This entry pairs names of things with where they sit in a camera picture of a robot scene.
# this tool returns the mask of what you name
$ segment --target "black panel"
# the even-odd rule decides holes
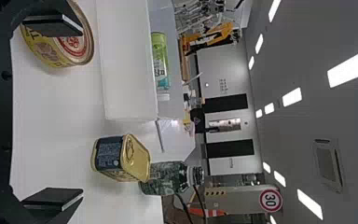
[[[251,156],[255,154],[253,139],[241,141],[208,143],[206,145],[208,158],[223,158]]]
[[[246,94],[205,99],[205,114],[248,108]]]

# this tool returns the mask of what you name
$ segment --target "air vent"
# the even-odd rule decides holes
[[[322,183],[341,193],[344,188],[338,143],[335,139],[314,139],[313,151]]]

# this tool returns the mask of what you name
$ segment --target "speed limit sign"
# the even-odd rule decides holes
[[[282,195],[275,189],[266,189],[260,194],[261,207],[269,212],[278,212],[282,208]]]

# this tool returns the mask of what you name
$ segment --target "white tabletop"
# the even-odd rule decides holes
[[[158,159],[161,148],[154,122],[105,121],[95,1],[77,2],[96,40],[97,51],[88,65],[49,68],[28,49],[19,30],[11,40],[14,153],[10,183],[20,200],[46,187],[83,189],[84,202],[71,223],[163,223],[159,197],[146,197],[137,184],[118,183],[90,168],[93,143],[102,136],[134,133],[152,158]]]

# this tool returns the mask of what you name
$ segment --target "green bottle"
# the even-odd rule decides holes
[[[171,87],[168,64],[167,36],[163,33],[152,33],[153,67],[157,91],[165,92]]]
[[[200,166],[187,166],[182,161],[165,161],[152,163],[150,179],[140,182],[141,190],[146,195],[167,196],[183,193],[193,185],[199,186],[204,181]]]

